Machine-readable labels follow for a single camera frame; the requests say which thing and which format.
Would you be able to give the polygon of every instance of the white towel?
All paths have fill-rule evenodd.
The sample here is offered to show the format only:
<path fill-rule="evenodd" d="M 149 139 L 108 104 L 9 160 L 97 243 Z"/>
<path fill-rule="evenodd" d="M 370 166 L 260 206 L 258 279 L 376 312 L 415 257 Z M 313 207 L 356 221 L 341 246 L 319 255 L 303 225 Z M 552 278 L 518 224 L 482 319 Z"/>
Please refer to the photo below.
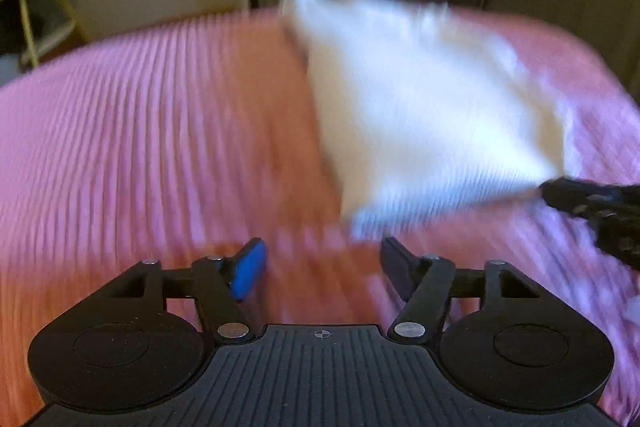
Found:
<path fill-rule="evenodd" d="M 502 38 L 441 7 L 283 0 L 354 232 L 573 174 L 568 119 Z"/>

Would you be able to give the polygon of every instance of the bed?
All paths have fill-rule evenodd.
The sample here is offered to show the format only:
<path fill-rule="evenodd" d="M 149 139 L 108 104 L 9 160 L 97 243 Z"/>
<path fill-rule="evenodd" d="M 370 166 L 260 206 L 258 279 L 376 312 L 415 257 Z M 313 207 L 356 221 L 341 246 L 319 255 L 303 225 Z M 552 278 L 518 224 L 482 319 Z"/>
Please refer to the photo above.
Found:
<path fill-rule="evenodd" d="M 575 109 L 583 177 L 640 181 L 640 116 L 600 59 L 525 18 L 464 12 L 517 49 Z M 378 241 L 355 241 L 319 147 L 305 63 L 275 13 L 201 17 L 67 55 L 0 90 L 0 425 L 42 405 L 26 365 L 41 327 L 140 259 L 187 266 L 252 236 L 268 267 L 255 323 L 376 323 L 400 302 Z M 600 406 L 640 413 L 638 273 L 584 223 L 540 202 L 430 220 L 399 239 L 459 266 L 506 259 L 604 330 L 616 366 Z M 176 311 L 189 314 L 188 309 Z"/>

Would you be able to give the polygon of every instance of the ridged surface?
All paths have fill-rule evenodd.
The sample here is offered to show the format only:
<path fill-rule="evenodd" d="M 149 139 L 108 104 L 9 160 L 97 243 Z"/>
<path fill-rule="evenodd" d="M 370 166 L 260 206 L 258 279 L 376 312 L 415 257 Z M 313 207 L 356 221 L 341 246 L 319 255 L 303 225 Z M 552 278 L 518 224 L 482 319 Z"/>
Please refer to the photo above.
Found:
<path fill-rule="evenodd" d="M 224 347 L 183 395 L 128 415 L 52 407 L 30 427 L 613 427 L 593 406 L 544 417 L 494 409 L 461 393 L 427 350 L 376 327 L 269 327 Z"/>
<path fill-rule="evenodd" d="M 590 50 L 525 19 L 469 17 L 575 107 L 585 177 L 640 182 L 638 110 Z M 257 235 L 270 249 L 248 303 L 258 325 L 386 328 L 399 309 L 378 241 L 338 221 L 305 62 L 273 13 L 144 30 L 45 65 L 0 90 L 0 154 L 2 427 L 41 407 L 26 366 L 36 332 L 140 259 L 184 267 Z M 603 408 L 621 423 L 640 412 L 640 328 L 622 316 L 638 276 L 584 223 L 502 202 L 399 239 L 459 266 L 502 257 L 540 281 L 614 345 Z"/>

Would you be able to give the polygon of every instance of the black robotic gripper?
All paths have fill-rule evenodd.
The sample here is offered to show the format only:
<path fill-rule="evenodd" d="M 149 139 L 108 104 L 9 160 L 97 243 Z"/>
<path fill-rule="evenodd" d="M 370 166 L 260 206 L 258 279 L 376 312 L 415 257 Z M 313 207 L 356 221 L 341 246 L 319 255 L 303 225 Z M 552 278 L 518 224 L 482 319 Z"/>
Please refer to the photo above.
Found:
<path fill-rule="evenodd" d="M 191 268 L 132 266 L 51 324 L 28 363 L 45 408 L 31 427 L 615 425 L 594 405 L 614 356 L 607 337 L 502 261 L 456 269 L 382 242 L 406 302 L 377 326 L 268 325 L 236 301 L 266 247 Z M 166 311 L 194 299 L 202 331 Z M 479 311 L 444 328 L 452 298 Z"/>

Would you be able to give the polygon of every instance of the ribbed black plate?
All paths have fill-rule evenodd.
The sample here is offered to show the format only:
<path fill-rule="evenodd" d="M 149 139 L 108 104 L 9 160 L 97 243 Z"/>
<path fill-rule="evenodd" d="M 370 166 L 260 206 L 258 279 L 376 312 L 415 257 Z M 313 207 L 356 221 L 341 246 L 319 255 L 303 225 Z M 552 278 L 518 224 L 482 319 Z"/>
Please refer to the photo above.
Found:
<path fill-rule="evenodd" d="M 599 427 L 584 405 L 525 415 L 476 402 L 442 376 L 429 352 L 375 326 L 269 326 L 219 349 L 200 379 L 151 409 L 94 415 L 52 405 L 31 427 Z"/>

